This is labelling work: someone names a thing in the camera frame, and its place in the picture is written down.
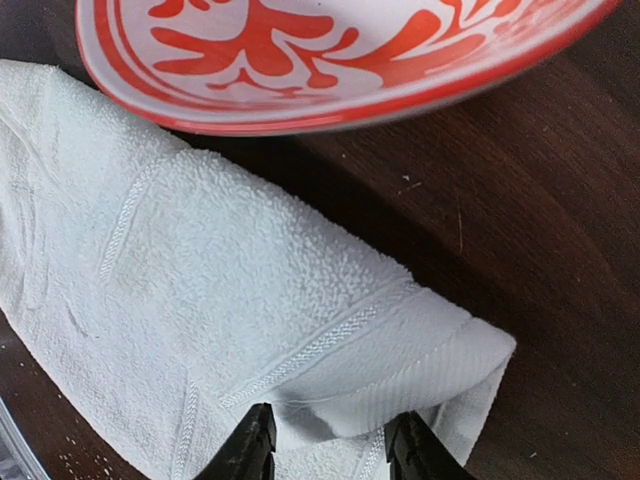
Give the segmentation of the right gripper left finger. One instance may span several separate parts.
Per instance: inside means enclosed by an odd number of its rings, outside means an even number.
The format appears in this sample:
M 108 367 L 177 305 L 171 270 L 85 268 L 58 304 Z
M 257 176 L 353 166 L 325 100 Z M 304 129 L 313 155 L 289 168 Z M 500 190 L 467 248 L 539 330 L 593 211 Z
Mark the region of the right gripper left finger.
M 252 405 L 195 480 L 273 480 L 276 439 L 272 406 Z

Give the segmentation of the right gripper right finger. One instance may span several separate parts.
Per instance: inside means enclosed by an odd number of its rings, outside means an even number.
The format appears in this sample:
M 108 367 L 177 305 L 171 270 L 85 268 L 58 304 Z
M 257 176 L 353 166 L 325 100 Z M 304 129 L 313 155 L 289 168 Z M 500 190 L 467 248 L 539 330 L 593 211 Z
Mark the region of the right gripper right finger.
M 384 435 L 391 480 L 475 480 L 415 411 L 387 423 Z

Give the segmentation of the white towel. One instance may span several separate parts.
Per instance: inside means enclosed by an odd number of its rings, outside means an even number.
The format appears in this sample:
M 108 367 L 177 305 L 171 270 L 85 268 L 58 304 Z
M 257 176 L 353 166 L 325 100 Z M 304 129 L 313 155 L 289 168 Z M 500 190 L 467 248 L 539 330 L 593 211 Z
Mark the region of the white towel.
M 280 479 L 383 478 L 411 410 L 465 462 L 516 346 L 278 186 L 12 60 L 1 308 L 152 479 L 194 477 L 261 402 Z

